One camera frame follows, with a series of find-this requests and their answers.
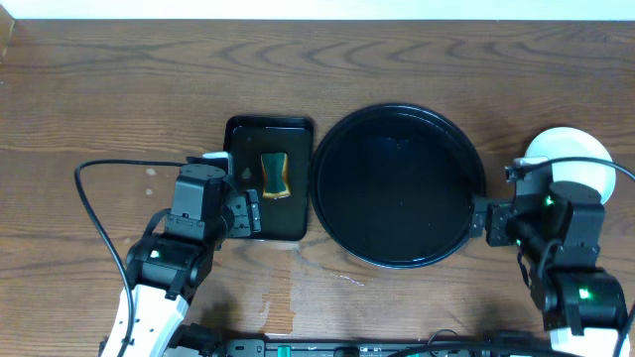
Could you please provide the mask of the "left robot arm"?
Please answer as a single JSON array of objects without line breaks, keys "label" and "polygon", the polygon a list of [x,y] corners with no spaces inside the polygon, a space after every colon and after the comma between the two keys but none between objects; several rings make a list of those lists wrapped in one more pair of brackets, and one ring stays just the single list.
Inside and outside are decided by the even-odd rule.
[{"label": "left robot arm", "polygon": [[155,213],[128,251],[126,281],[102,356],[161,356],[227,238],[261,230],[257,192],[240,192],[230,159],[181,166],[173,203]]}]

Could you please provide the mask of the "green and yellow sponge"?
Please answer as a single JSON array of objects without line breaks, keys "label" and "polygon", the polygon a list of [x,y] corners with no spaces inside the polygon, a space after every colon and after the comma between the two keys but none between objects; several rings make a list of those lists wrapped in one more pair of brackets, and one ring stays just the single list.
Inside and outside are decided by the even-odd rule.
[{"label": "green and yellow sponge", "polygon": [[286,153],[262,154],[261,167],[263,172],[264,198],[279,199],[291,195],[289,159]]}]

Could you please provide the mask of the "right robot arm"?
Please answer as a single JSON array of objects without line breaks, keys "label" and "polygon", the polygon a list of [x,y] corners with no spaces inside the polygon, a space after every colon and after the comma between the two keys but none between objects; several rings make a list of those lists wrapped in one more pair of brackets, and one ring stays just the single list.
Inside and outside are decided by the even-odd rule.
[{"label": "right robot arm", "polygon": [[520,183],[510,201],[474,196],[470,233],[491,247],[515,245],[531,299],[551,347],[579,356],[623,356],[632,313],[617,279],[597,264],[605,209],[594,188],[573,181],[532,190]]}]

